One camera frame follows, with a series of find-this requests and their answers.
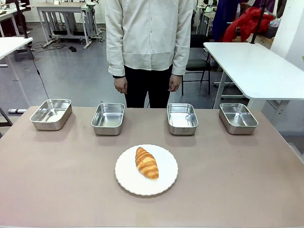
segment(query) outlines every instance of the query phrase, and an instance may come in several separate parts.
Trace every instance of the croissant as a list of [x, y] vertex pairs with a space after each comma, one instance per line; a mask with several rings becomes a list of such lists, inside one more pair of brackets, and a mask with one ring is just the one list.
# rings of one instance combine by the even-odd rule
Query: croissant
[[156, 160], [152, 154], [142, 147], [139, 147], [136, 151], [135, 163], [139, 172], [146, 178], [154, 181], [158, 179], [159, 173]]

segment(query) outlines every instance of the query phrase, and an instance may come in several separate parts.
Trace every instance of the person's left hand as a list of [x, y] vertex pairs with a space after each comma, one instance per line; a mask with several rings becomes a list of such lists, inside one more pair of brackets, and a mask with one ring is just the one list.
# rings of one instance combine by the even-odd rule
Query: person's left hand
[[180, 87], [180, 84], [181, 84], [181, 76], [171, 75], [168, 91], [175, 92]]

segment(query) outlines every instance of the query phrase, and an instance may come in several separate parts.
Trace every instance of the red clothing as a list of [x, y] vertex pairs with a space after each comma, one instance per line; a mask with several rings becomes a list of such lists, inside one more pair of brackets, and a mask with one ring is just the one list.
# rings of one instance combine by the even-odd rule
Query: red clothing
[[[235, 20], [226, 30], [223, 42], [232, 42], [236, 37], [236, 29], [240, 28], [241, 41], [244, 42], [249, 38], [251, 33], [255, 33], [257, 23], [261, 15], [261, 9], [256, 7], [250, 7], [245, 13]], [[261, 26], [258, 32], [266, 32], [268, 30], [269, 23], [274, 19], [272, 15], [263, 15]]]

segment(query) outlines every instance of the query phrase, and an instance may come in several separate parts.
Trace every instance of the stainless steel tray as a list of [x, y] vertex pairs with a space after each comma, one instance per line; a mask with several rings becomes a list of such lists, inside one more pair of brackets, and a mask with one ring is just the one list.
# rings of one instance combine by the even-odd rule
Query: stainless steel tray
[[92, 126], [97, 135], [119, 135], [123, 127], [124, 105], [102, 103], [92, 119]]
[[199, 122], [190, 104], [167, 105], [169, 131], [174, 135], [193, 135]]
[[243, 104], [220, 104], [219, 116], [230, 134], [252, 134], [258, 122]]
[[66, 99], [46, 100], [29, 119], [36, 129], [58, 131], [72, 113], [72, 101]]

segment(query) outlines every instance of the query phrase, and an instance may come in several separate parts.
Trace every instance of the black chair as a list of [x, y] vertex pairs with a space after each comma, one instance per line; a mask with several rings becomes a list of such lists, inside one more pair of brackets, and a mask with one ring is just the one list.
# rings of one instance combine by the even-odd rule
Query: black chair
[[[191, 35], [190, 48], [204, 48], [204, 43], [210, 42], [205, 35], [193, 34]], [[207, 59], [189, 59], [186, 66], [185, 74], [196, 74], [203, 73], [200, 80], [184, 81], [183, 76], [181, 77], [181, 95], [184, 96], [184, 82], [205, 82], [208, 81], [208, 94], [210, 94], [210, 54], [208, 54]], [[205, 71], [208, 71], [208, 80], [203, 80]]]

